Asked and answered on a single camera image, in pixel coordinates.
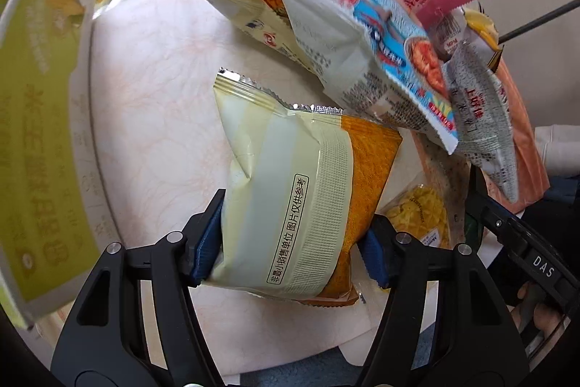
green cardboard box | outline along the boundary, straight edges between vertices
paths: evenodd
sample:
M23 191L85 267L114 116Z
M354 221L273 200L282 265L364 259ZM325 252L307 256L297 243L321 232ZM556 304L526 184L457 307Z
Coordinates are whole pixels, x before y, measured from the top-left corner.
M30 326L120 241L91 129L95 0L0 0L0 303Z

yellow snack bag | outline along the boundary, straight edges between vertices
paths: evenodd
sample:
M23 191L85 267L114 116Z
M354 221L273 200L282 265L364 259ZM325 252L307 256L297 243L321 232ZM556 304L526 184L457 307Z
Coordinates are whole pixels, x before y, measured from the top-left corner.
M206 282L354 303L350 248L369 227L401 136L338 109L290 107L231 72L214 92L234 159L222 251Z
M430 187L419 185L385 212L395 230L406 231L427 246L451 249L447 211Z

orange package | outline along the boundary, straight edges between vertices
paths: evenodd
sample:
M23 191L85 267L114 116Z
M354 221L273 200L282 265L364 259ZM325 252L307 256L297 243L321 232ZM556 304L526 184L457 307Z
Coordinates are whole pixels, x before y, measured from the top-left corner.
M504 60L501 60L496 75L504 85L508 97L520 197L516 203L510 203L498 187L486 177L487 191L491 197L509 211L518 213L528 205L540 200L544 192L550 187L550 182L547 178L546 168L536 149L534 130L530 124L526 106Z
M324 290L306 303L322 307L352 305L359 295L350 280L350 250L366 233L379 204L402 138L394 129L358 117L342 116L341 127L353 147L353 187L344 241Z

logo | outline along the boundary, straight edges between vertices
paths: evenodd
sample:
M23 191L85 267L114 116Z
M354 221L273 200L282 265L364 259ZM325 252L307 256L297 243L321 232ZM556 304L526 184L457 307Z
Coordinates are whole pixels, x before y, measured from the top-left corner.
M264 43L269 47L276 48L276 34L264 32Z
M18 248L16 253L20 259L21 269L24 275L28 277L31 274L34 274L37 265L36 258L34 257L32 251L30 251L28 248Z

gray snack package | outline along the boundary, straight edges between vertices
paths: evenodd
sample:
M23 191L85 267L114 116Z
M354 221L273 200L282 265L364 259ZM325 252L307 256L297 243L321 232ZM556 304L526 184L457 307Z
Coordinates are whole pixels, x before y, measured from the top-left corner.
M517 164L504 86L466 42L443 66L443 76L456 113L455 152L481 168L510 202L517 202Z

